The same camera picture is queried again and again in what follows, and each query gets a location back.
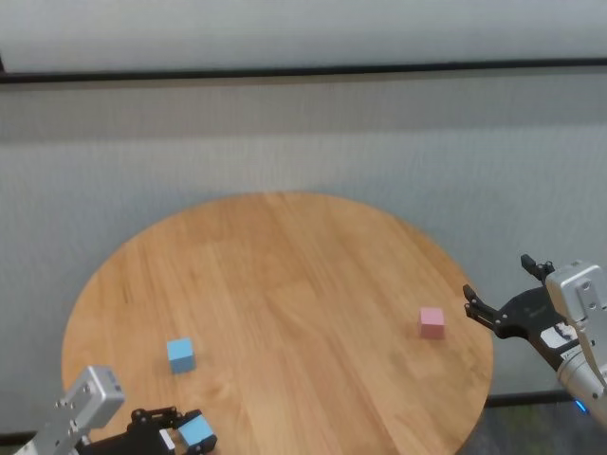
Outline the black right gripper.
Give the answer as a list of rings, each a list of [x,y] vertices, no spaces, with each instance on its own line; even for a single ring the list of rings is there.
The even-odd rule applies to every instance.
[[[521,256],[521,266],[542,284],[555,271],[551,261],[537,263],[528,254]],[[544,287],[524,291],[499,311],[485,304],[469,284],[463,286],[463,294],[468,318],[498,338],[526,340],[553,370],[560,367],[566,351],[579,345],[575,329],[555,310]]]

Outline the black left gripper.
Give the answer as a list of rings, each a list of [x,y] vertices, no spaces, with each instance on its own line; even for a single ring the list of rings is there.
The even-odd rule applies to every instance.
[[[135,409],[127,430],[89,444],[78,443],[80,455],[170,455],[176,454],[176,445],[168,428],[182,427],[202,415],[200,409],[182,413],[176,407],[161,409]],[[214,451],[218,438],[210,436],[191,444],[188,454],[209,454]]]

